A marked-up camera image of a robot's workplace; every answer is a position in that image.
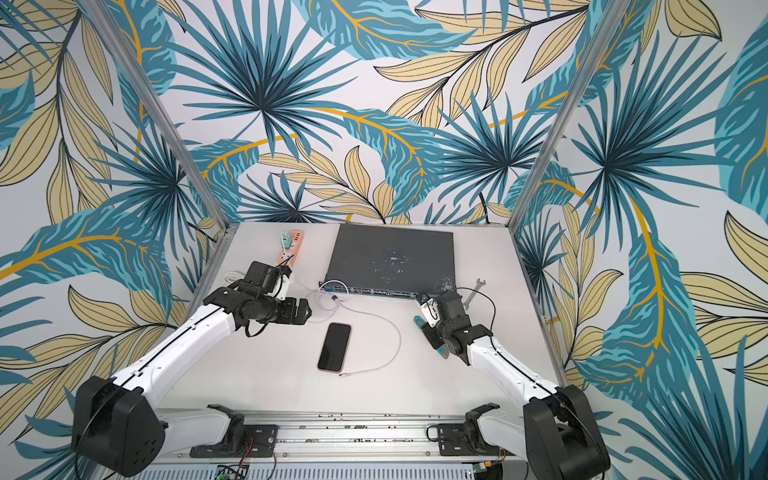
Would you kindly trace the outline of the black smartphone pink case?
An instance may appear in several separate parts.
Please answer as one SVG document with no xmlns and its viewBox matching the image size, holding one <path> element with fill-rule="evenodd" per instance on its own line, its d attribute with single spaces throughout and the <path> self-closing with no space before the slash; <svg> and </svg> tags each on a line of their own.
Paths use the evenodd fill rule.
<svg viewBox="0 0 768 480">
<path fill-rule="evenodd" d="M 351 330 L 348 324 L 331 323 L 328 326 L 317 363 L 319 370 L 331 373 L 342 371 Z"/>
</svg>

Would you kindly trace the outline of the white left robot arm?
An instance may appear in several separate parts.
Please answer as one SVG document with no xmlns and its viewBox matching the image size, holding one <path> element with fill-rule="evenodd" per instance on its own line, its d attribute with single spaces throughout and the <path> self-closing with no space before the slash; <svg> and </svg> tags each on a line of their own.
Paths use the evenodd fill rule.
<svg viewBox="0 0 768 480">
<path fill-rule="evenodd" d="M 93 376 L 75 395 L 72 448 L 124 477 L 156 457 L 197 447 L 223 456 L 247 445 L 242 414 L 212 404 L 163 415 L 157 408 L 171 388 L 214 346 L 253 323 L 300 326 L 311 317 L 305 299 L 243 293 L 221 287 L 158 346 L 108 378 Z"/>
</svg>

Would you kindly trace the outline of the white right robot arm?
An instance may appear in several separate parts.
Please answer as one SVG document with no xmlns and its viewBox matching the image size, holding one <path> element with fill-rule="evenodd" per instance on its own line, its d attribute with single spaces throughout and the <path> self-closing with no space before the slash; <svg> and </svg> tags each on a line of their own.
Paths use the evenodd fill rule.
<svg viewBox="0 0 768 480">
<path fill-rule="evenodd" d="M 417 301 L 430 345 L 482 373 L 522 410 L 516 420 L 499 404 L 486 403 L 466 412 L 461 423 L 437 425 L 442 455 L 507 453 L 524 460 L 538 479 L 605 477 L 609 453 L 580 388 L 548 381 L 515 358 L 490 328 L 472 322 L 459 293 L 421 293 Z"/>
</svg>

